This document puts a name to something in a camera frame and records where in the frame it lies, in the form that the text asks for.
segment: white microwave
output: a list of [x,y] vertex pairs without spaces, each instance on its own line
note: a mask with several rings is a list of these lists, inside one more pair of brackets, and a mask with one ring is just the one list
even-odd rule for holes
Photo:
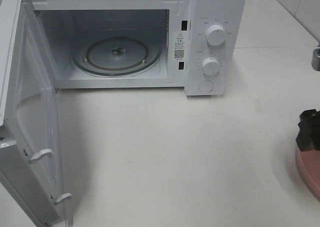
[[66,226],[58,89],[220,95],[244,0],[3,0],[0,180],[37,227]]

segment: round button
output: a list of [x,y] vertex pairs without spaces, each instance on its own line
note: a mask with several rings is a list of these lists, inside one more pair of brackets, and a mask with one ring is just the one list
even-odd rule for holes
[[214,83],[210,80],[204,80],[199,84],[201,92],[211,92],[214,89]]
[[215,57],[206,58],[202,61],[203,73],[207,76],[214,76],[219,72],[220,63]]
[[226,41],[226,28],[221,24],[215,24],[206,30],[206,41],[211,46],[219,46]]

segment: turntable plate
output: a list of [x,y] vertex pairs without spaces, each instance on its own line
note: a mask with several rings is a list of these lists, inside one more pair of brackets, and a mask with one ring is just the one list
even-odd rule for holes
[[109,29],[82,34],[73,43],[72,60],[86,72],[128,75],[153,65],[161,53],[156,36],[133,29]]

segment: timer knob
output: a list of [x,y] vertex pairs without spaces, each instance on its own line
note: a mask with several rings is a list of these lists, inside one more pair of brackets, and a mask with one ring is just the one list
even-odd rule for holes
[[206,30],[206,41],[211,46],[219,46],[226,41],[226,28],[222,24],[215,24]]
[[207,76],[214,76],[219,72],[220,63],[217,58],[210,57],[202,61],[203,73]]

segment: microwave control panel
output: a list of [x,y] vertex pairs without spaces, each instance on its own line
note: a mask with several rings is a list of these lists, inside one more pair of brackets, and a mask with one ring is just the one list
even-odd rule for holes
[[244,0],[195,0],[185,92],[221,95],[227,82]]

